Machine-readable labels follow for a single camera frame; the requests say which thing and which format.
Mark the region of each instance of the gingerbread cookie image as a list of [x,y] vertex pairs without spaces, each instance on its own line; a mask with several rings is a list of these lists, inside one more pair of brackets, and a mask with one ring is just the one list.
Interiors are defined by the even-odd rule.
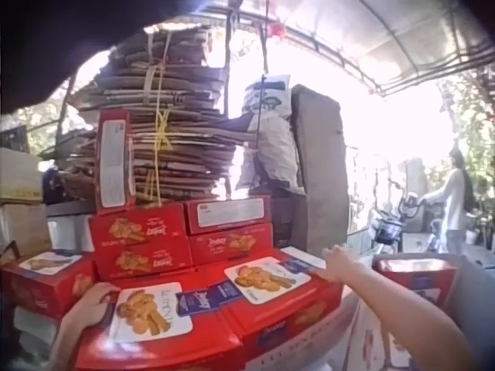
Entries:
[[152,265],[147,257],[142,257],[132,251],[123,251],[115,261],[123,271],[142,271],[149,272]]
[[72,287],[72,295],[80,298],[86,291],[90,289],[91,286],[93,286],[93,279],[91,278],[91,276],[87,276],[85,274],[77,274],[74,285]]
[[151,336],[160,335],[170,330],[171,325],[157,311],[155,295],[145,290],[133,291],[127,300],[117,306],[116,314],[125,319],[136,335],[146,333]]
[[250,234],[238,236],[236,234],[229,235],[229,247],[241,251],[248,252],[256,244],[256,238]]
[[142,242],[145,240],[145,234],[142,226],[131,223],[127,219],[117,218],[108,231],[113,237],[125,240],[134,240]]
[[240,267],[237,271],[235,284],[242,288],[257,288],[276,292],[282,288],[289,289],[295,284],[295,280],[274,275],[260,267]]
[[297,317],[295,323],[297,325],[312,325],[317,323],[321,315],[326,309],[326,304],[323,302],[316,303],[311,307],[304,309]]
[[49,259],[31,259],[27,261],[31,271],[41,271],[45,268],[58,268],[65,264],[72,263],[71,259],[66,260],[49,260]]

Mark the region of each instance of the person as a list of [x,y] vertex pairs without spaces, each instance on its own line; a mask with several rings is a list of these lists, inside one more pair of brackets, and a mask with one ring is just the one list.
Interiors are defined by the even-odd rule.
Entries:
[[466,236],[466,213],[472,211],[475,203],[473,184],[464,167],[464,157],[456,147],[449,153],[453,169],[447,175],[442,188],[422,197],[427,203],[445,203],[440,243],[451,254],[461,255]]
[[46,371],[66,371],[71,368],[79,338],[88,327],[101,322],[108,310],[108,299],[112,292],[118,292],[113,284],[98,283],[63,316],[59,331],[53,343]]
[[[477,369],[464,335],[439,308],[353,260],[345,247],[325,249],[323,257],[326,269],[314,269],[311,273],[352,288],[422,371]],[[107,304],[102,300],[112,291],[118,291],[118,288],[111,284],[96,284],[64,317],[47,371],[68,369],[82,330],[102,320],[107,310]]]

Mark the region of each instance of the canopy roof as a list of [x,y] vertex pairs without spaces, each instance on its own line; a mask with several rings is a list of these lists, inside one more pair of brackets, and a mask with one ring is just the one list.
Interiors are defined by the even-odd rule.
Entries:
[[[215,0],[199,15],[224,15]],[[244,0],[244,21],[265,18],[265,0]],[[495,45],[456,0],[271,0],[269,18],[382,96],[495,61]]]

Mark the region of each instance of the red packaging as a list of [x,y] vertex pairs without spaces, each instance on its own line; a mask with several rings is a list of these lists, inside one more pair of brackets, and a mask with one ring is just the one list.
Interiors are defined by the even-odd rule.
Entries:
[[[91,328],[83,334],[76,368],[243,369],[241,341],[208,298],[204,281],[198,274],[178,274],[115,282],[123,289],[115,313],[104,324],[106,328]],[[143,325],[143,320],[136,324],[130,319],[133,309],[129,303],[133,308],[147,311],[144,320],[147,324]]]
[[97,214],[129,209],[135,202],[130,116],[126,110],[100,112],[96,141]]
[[270,200],[267,196],[255,196],[249,199],[224,201],[188,201],[186,202],[186,217],[191,235],[268,223],[271,221]]
[[[305,273],[308,267],[299,259],[271,250],[204,268],[211,297],[241,337],[247,361],[339,307],[343,286]],[[260,284],[258,278],[266,274],[269,279]]]
[[195,265],[226,261],[273,248],[271,224],[255,224],[189,238]]
[[92,259],[51,250],[2,266],[2,290],[17,305],[61,319],[95,282]]
[[183,206],[169,203],[89,219],[101,279],[192,267]]
[[445,304],[457,272],[447,261],[435,258],[379,260],[377,270],[439,307]]

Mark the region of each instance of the cardboard box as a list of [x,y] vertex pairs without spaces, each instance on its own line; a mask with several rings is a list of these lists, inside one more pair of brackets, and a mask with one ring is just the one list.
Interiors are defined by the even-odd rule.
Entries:
[[16,203],[41,203],[43,174],[38,170],[40,162],[38,156],[0,148],[0,199]]
[[97,213],[129,209],[135,201],[135,184],[130,117],[126,110],[100,112],[96,153]]
[[255,224],[189,238],[195,265],[226,261],[273,248],[271,224]]
[[15,241],[21,257],[52,246],[44,205],[8,204],[0,207],[0,247]]
[[247,361],[339,307],[343,286],[305,273],[308,267],[303,260],[272,250],[204,268],[211,297],[241,337]]
[[89,224],[103,280],[193,266],[181,204],[94,216]]
[[378,260],[377,271],[442,307],[452,287],[457,268],[439,258],[388,258]]
[[62,318],[95,282],[90,256],[47,251],[2,266],[2,290],[19,306]]
[[[88,329],[83,334],[77,369],[244,368],[241,341],[208,297],[203,276],[140,277],[115,284],[123,289],[115,312],[104,323],[106,328]],[[134,303],[133,308],[144,308],[144,320],[130,319],[135,309],[129,303]]]
[[186,203],[189,234],[211,233],[218,230],[268,223],[271,220],[267,196],[249,199],[193,200]]

